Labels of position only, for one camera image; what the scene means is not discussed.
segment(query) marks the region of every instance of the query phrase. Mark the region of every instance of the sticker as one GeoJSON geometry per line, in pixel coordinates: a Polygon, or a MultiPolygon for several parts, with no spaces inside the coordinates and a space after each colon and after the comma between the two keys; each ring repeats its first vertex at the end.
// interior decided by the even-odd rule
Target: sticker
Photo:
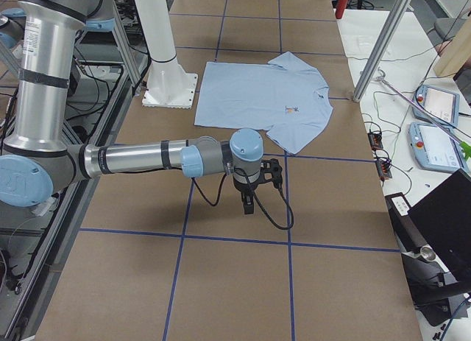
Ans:
{"type": "Polygon", "coordinates": [[[401,216],[407,216],[409,211],[409,206],[402,196],[393,197],[392,203],[396,206],[397,211],[401,216]]]}
{"type": "Polygon", "coordinates": [[[41,23],[27,22],[24,27],[23,54],[38,56],[41,23]]]}

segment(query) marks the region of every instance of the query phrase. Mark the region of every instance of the folded cloth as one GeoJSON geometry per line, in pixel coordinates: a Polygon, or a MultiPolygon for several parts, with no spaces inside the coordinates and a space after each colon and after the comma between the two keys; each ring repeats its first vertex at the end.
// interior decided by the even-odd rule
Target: folded cloth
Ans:
{"type": "Polygon", "coordinates": [[[266,130],[298,153],[329,122],[328,91],[317,68],[290,52],[268,65],[207,63],[194,124],[266,130]]]}

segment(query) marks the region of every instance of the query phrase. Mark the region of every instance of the white stand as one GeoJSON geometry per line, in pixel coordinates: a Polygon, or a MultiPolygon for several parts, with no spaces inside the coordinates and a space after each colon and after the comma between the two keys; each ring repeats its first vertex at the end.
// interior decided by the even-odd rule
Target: white stand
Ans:
{"type": "Polygon", "coordinates": [[[166,0],[135,0],[152,58],[147,91],[148,107],[191,108],[197,74],[187,74],[178,63],[166,0]]]}

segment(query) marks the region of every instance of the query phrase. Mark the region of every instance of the blue joint cap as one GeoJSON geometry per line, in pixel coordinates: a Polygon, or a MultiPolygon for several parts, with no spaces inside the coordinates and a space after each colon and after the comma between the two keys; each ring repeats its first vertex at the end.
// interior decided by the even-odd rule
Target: blue joint cap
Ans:
{"type": "Polygon", "coordinates": [[[8,18],[19,18],[19,17],[26,17],[26,13],[22,8],[14,7],[8,8],[0,12],[2,15],[8,18]]]}
{"type": "Polygon", "coordinates": [[[0,200],[12,206],[29,207],[53,194],[51,177],[36,162],[20,155],[0,157],[0,200]]]}
{"type": "Polygon", "coordinates": [[[16,40],[8,34],[0,32],[0,41],[5,45],[8,49],[13,48],[16,45],[16,40]]]}
{"type": "Polygon", "coordinates": [[[204,172],[203,159],[196,146],[191,145],[180,151],[180,162],[183,175],[186,177],[202,177],[204,172]]]}
{"type": "Polygon", "coordinates": [[[233,155],[243,161],[256,162],[263,156],[263,139],[255,130],[240,129],[234,132],[229,143],[233,155]]]}
{"type": "Polygon", "coordinates": [[[115,27],[115,19],[87,21],[85,29],[89,32],[111,32],[115,27]]]}

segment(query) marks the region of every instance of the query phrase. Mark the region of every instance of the tablet screen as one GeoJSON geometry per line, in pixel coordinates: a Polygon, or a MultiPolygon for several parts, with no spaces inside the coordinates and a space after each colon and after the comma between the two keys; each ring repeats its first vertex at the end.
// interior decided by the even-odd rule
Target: tablet screen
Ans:
{"type": "Polygon", "coordinates": [[[430,164],[458,169],[460,165],[452,139],[438,127],[420,125],[419,128],[430,164]]]}
{"type": "Polygon", "coordinates": [[[445,120],[446,122],[451,122],[454,101],[454,94],[429,88],[427,90],[427,96],[425,97],[424,108],[434,116],[445,120]]]}

